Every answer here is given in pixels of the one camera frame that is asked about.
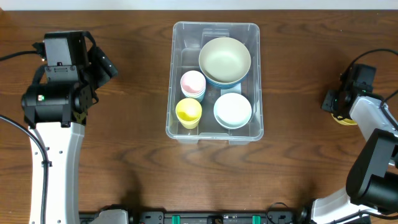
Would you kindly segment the pink plastic cup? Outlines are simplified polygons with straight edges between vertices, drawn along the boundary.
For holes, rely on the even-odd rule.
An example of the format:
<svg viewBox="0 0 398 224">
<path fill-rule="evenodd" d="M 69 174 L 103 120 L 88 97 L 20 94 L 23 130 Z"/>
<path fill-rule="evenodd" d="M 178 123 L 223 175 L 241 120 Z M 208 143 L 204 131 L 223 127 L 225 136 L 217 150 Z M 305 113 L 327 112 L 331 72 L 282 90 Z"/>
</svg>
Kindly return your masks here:
<svg viewBox="0 0 398 224">
<path fill-rule="evenodd" d="M 185 72 L 180 81 L 181 87 L 189 94 L 197 94 L 205 89 L 205 76 L 196 70 Z"/>
</svg>

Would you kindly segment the cream white cup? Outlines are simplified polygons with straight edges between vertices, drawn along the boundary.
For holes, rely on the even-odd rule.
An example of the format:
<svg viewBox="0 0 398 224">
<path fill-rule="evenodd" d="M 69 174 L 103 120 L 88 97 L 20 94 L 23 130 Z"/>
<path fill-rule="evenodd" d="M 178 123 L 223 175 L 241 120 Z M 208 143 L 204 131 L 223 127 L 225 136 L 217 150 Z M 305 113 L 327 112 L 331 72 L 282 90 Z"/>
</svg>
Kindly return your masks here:
<svg viewBox="0 0 398 224">
<path fill-rule="evenodd" d="M 202 93 L 205 93 L 205 90 L 206 90 L 206 89 L 203 89 L 202 91 L 200 91 L 200 92 L 198 92 L 198 93 L 189 93 L 189 92 L 185 91 L 184 89 L 182 89 L 182 93 L 184 94 L 184 96 L 185 96 L 185 95 L 200 95 L 200 94 L 202 94 Z"/>
</svg>

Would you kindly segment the yellow bowl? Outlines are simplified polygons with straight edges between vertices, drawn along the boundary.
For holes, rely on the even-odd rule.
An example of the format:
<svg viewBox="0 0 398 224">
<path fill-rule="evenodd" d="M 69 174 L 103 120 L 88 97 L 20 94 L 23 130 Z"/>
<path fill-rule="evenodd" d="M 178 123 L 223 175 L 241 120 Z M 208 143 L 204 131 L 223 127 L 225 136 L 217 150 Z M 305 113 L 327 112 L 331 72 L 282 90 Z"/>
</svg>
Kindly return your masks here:
<svg viewBox="0 0 398 224">
<path fill-rule="evenodd" d="M 351 120 L 351 119 L 348 119 L 348 118 L 343 119 L 341 116 L 338 116 L 336 118 L 336 117 L 334 117 L 334 114 L 331 114 L 331 116 L 338 124 L 341 124 L 341 125 L 344 125 L 344 126 L 357 125 L 357 123 L 355 121 Z"/>
</svg>

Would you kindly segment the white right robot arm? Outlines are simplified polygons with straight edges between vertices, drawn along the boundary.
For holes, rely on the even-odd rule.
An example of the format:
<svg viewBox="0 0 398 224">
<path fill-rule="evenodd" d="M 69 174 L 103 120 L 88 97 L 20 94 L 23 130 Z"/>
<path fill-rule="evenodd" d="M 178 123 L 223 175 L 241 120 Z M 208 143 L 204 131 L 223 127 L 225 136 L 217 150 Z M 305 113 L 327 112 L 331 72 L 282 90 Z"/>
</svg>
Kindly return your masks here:
<svg viewBox="0 0 398 224">
<path fill-rule="evenodd" d="M 397 165 L 397 121 L 388 110 L 386 99 L 364 85 L 351 88 L 336 98 L 339 109 L 348 109 L 366 140 L 354 162 L 344 188 L 314 200 L 302 209 L 297 223 L 348 223 L 363 216 L 397 219 L 397 174 L 388 172 Z"/>
</svg>

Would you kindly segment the blue plastic cup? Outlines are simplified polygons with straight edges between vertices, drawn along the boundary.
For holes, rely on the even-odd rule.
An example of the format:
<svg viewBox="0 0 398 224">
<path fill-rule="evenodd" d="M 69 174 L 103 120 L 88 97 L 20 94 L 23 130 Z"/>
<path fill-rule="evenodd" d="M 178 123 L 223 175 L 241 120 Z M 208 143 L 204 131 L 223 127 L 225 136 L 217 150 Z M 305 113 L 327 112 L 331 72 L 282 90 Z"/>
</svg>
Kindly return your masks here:
<svg viewBox="0 0 398 224">
<path fill-rule="evenodd" d="M 195 100 L 197 100 L 198 102 L 202 102 L 202 100 L 204 99 L 204 93 L 200 94 L 200 95 L 185 95 L 186 98 L 193 98 Z"/>
</svg>

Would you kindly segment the white bowl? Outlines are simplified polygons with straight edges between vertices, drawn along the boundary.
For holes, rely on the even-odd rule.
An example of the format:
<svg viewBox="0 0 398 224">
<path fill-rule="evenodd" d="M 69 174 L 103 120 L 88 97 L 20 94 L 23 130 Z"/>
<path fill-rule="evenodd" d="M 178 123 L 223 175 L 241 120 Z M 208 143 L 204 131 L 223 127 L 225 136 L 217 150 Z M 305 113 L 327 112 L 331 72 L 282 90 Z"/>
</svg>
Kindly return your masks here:
<svg viewBox="0 0 398 224">
<path fill-rule="evenodd" d="M 243 95 L 227 93 L 216 100 L 213 114 L 227 123 L 237 123 L 244 119 L 250 120 L 252 108 L 249 100 Z"/>
</svg>

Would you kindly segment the yellow cup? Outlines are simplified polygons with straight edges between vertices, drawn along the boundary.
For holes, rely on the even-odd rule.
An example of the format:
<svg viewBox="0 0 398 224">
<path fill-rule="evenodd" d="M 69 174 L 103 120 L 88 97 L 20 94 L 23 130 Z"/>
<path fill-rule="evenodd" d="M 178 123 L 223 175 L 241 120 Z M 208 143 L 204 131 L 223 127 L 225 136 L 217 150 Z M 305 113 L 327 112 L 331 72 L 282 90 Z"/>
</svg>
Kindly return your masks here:
<svg viewBox="0 0 398 224">
<path fill-rule="evenodd" d="M 202 107 L 196 99 L 184 98 L 177 103 L 175 112 L 183 127 L 194 129 L 199 124 Z"/>
</svg>

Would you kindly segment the grey bowl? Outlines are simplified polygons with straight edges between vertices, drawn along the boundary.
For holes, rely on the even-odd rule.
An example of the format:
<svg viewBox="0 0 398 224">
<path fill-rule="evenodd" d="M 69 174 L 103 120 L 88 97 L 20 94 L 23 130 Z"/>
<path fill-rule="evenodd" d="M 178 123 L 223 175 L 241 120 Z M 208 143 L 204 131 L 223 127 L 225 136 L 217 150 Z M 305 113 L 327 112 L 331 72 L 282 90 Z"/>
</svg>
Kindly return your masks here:
<svg viewBox="0 0 398 224">
<path fill-rule="evenodd" d="M 249 119 L 244 119 L 241 121 L 238 121 L 237 123 L 227 123 L 226 121 L 223 121 L 219 116 L 216 116 L 216 121 L 224 128 L 226 129 L 239 129 L 245 126 L 248 122 Z"/>
</svg>

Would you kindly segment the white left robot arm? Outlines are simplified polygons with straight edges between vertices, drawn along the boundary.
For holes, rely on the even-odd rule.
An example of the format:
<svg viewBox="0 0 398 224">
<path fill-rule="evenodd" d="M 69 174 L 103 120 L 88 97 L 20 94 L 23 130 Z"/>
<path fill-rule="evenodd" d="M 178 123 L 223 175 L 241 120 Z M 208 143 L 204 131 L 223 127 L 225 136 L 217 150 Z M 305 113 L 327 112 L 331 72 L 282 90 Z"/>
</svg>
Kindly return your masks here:
<svg viewBox="0 0 398 224">
<path fill-rule="evenodd" d="M 91 48 L 86 47 L 90 40 Z M 21 99 L 32 151 L 30 223 L 79 223 L 78 166 L 96 90 L 118 70 L 88 31 L 49 32 Z"/>
</svg>

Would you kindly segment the clear plastic storage bin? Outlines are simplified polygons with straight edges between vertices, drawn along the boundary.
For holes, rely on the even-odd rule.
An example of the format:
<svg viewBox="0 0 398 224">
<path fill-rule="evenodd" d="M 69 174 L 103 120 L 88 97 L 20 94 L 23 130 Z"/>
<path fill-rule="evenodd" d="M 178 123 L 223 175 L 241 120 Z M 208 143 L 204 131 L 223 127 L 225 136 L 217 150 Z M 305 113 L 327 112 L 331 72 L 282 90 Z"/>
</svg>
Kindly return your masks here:
<svg viewBox="0 0 398 224">
<path fill-rule="evenodd" d="M 213 107 L 221 96 L 220 88 L 207 83 L 203 111 L 199 124 L 187 129 L 177 119 L 175 107 L 185 96 L 180 79 L 185 72 L 199 71 L 198 56 L 201 48 L 217 37 L 231 37 L 242 42 L 251 55 L 250 74 L 241 83 L 242 95 L 252 108 L 249 122 L 239 129 L 226 129 L 215 119 Z M 167 103 L 167 135 L 180 143 L 196 144 L 200 140 L 224 140 L 230 144 L 248 144 L 258 141 L 264 134 L 261 86 L 261 38 L 260 29 L 254 23 L 238 22 L 177 22 L 173 27 L 170 63 L 169 95 Z"/>
</svg>

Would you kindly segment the cream beige bowl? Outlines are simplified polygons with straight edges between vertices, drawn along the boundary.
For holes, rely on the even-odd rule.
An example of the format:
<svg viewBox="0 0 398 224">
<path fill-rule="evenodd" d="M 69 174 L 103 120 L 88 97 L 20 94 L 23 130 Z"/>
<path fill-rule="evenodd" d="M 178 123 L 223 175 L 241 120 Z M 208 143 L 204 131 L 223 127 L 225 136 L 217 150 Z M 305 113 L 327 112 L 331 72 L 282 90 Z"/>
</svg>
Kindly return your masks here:
<svg viewBox="0 0 398 224">
<path fill-rule="evenodd" d="M 202 47 L 198 64 L 212 80 L 231 83 L 249 71 L 251 55 L 242 42 L 230 37 L 218 37 Z"/>
</svg>

